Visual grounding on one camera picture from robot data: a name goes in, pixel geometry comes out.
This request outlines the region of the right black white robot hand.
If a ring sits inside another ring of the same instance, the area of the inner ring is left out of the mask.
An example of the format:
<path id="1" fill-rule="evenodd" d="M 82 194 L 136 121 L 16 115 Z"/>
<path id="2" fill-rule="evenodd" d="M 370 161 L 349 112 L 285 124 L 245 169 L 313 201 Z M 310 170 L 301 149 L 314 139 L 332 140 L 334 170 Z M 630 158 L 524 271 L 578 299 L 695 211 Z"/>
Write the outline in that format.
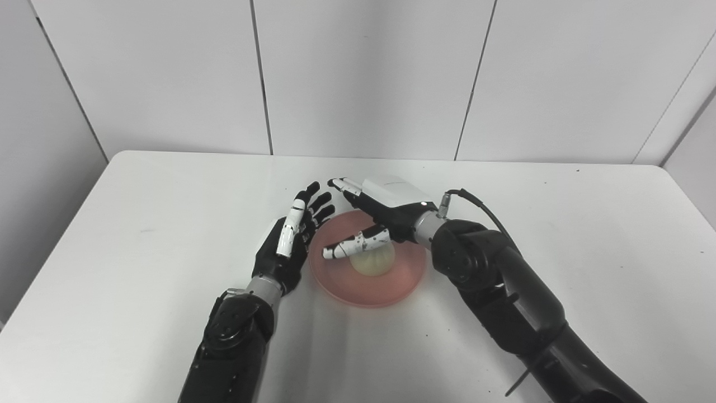
<path id="1" fill-rule="evenodd" d="M 328 184 L 353 208 L 365 212 L 374 225 L 325 246 L 322 257 L 327 260 L 379 249 L 391 241 L 412 242 L 430 249 L 437 230 L 446 222 L 425 192 L 397 176 L 373 176 L 362 184 L 340 177 L 330 179 Z"/>

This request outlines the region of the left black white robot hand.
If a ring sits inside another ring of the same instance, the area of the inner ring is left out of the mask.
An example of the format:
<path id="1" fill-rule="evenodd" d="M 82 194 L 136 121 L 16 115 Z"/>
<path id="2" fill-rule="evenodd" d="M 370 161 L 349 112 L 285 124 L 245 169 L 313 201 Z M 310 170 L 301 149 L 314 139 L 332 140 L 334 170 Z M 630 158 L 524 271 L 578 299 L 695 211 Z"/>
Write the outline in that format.
<path id="1" fill-rule="evenodd" d="M 276 221 L 256 253 L 252 276 L 271 278 L 282 296 L 298 285 L 315 233 L 335 214 L 332 194 L 320 190 L 315 181 L 299 191 L 289 213 Z"/>

